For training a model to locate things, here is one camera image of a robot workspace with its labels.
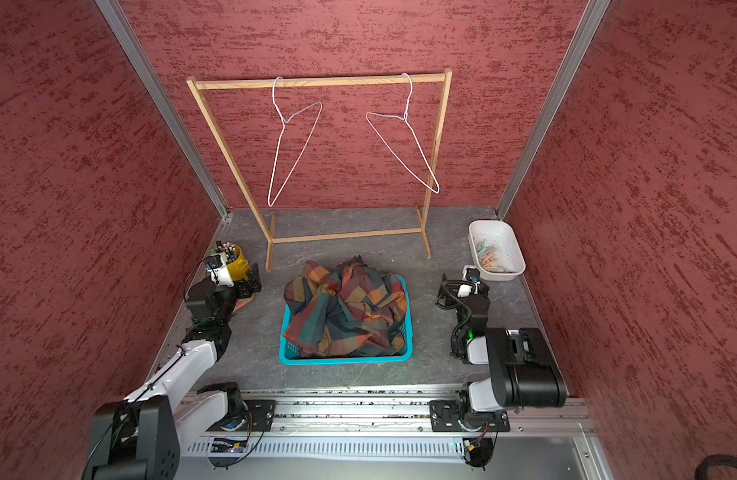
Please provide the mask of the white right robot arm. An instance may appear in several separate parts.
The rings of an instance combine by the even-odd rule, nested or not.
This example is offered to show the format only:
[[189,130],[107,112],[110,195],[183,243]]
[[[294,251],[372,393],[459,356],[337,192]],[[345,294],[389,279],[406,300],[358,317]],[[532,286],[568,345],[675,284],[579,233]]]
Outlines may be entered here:
[[443,280],[437,306],[456,312],[451,355],[466,365],[487,366],[489,376],[468,383],[455,401],[433,401],[434,430],[508,431],[509,409],[566,404],[568,390],[543,332],[490,326],[488,288],[466,280]]

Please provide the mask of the white wire hanger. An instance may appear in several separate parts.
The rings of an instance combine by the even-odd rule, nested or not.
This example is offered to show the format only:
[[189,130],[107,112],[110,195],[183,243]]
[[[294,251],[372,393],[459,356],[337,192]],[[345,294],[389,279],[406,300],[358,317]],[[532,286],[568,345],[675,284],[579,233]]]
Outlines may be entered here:
[[272,106],[280,120],[280,133],[274,148],[274,161],[266,194],[268,207],[274,207],[288,187],[294,172],[308,150],[308,144],[314,136],[314,130],[318,127],[322,110],[324,110],[324,104],[316,101],[286,114],[278,102],[278,86],[282,86],[283,81],[284,78],[278,76],[270,92]]
[[439,194],[441,186],[433,172],[432,163],[411,123],[411,105],[415,93],[412,76],[403,73],[408,93],[400,113],[366,112],[364,119],[379,138],[390,156],[429,193]]

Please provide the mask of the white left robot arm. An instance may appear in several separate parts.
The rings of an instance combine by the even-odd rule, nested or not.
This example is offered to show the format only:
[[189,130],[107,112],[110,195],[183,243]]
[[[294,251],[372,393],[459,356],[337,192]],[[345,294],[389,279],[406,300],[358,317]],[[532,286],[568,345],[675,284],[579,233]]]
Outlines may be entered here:
[[238,302],[261,289],[256,265],[232,285],[210,276],[190,288],[192,328],[176,354],[140,388],[96,410],[82,478],[172,479],[182,452],[210,428],[250,436],[254,416],[238,384],[210,384],[192,401],[186,396],[226,352]]

